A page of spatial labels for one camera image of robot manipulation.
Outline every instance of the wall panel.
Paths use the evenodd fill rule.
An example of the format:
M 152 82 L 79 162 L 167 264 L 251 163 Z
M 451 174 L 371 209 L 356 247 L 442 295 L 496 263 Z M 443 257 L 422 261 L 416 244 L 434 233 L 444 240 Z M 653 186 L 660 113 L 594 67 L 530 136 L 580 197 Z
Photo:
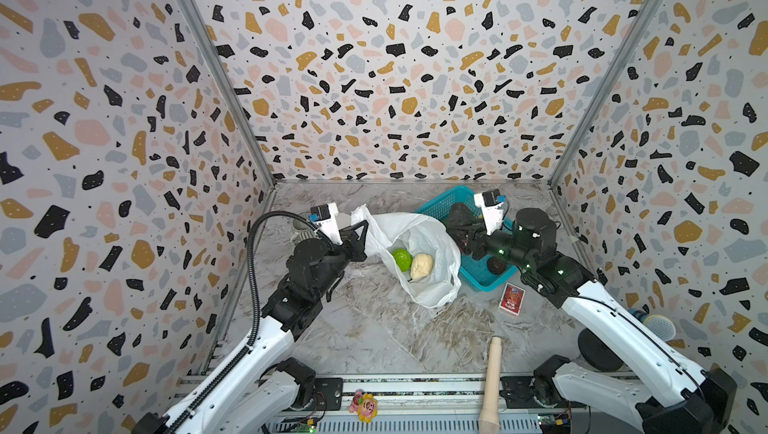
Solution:
M 664 0 L 556 190 L 627 306 L 768 421 L 766 0 Z
M 198 0 L 278 178 L 542 179 L 643 0 Z
M 265 195 L 175 0 L 0 0 L 0 418 L 126 432 L 211 347 Z

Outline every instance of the marble surface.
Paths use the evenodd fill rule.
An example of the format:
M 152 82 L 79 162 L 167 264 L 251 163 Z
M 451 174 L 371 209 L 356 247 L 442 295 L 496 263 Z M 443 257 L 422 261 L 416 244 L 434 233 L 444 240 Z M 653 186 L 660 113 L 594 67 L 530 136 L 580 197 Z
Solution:
M 456 184 L 280 184 L 273 209 L 301 212 L 321 203 L 336 202 L 349 213 L 366 204 L 371 213 L 412 212 Z M 550 194 L 536 185 L 473 184 L 472 189 L 501 187 L 510 203 L 508 216 L 524 207 L 538 207 L 559 220 Z M 293 252 L 292 229 L 284 219 L 270 219 L 256 250 L 256 272 L 262 305 L 285 275 L 285 261 Z M 558 249 L 576 256 L 564 229 Z M 503 341 L 502 369 L 530 372 L 549 356 L 579 356 L 577 336 L 583 326 L 532 289 L 519 273 L 509 282 L 526 289 L 519 316 L 498 310 L 503 286 L 479 293 L 462 285 L 458 298 L 439 309 L 412 302 L 396 277 L 378 256 L 351 263 L 332 302 L 324 303 L 312 326 L 294 345 L 292 356 L 321 373 L 484 372 L 492 336 Z M 232 324 L 217 354 L 230 352 L 247 333 L 251 319 L 246 283 Z

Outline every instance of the dough ball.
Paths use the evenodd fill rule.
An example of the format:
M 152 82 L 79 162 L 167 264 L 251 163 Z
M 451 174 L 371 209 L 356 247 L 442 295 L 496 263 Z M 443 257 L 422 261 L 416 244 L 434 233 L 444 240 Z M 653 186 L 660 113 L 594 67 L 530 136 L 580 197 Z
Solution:
M 429 254 L 417 254 L 411 264 L 411 279 L 419 280 L 432 273 L 432 267 L 435 266 L 435 260 Z

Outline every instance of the blue basket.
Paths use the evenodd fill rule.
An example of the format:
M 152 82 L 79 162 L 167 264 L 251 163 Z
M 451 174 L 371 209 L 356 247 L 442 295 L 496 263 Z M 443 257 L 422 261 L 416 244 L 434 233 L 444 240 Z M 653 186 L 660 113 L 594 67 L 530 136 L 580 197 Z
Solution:
M 446 190 L 418 208 L 416 213 L 435 217 L 442 221 L 448 217 L 451 206 L 456 202 L 464 203 L 476 216 L 480 215 L 480 208 L 475 206 L 475 192 L 466 186 L 457 186 Z M 504 225 L 512 230 L 511 220 L 504 219 Z M 474 260 L 472 256 L 462 255 L 462 266 L 459 267 L 458 272 L 473 289 L 486 293 L 491 292 L 500 285 L 504 285 L 504 282 L 518 270 L 517 267 L 509 266 L 502 275 L 492 274 L 487 265 L 490 258 L 491 256 L 485 256 L 480 260 Z

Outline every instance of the green fruit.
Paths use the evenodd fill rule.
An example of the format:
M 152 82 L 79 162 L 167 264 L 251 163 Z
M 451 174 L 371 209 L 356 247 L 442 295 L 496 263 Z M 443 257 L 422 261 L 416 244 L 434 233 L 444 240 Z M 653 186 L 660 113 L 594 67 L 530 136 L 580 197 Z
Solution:
M 392 252 L 392 257 L 395 258 L 395 262 L 402 272 L 406 272 L 411 268 L 411 262 L 413 261 L 413 258 L 407 250 L 395 249 L 395 251 Z

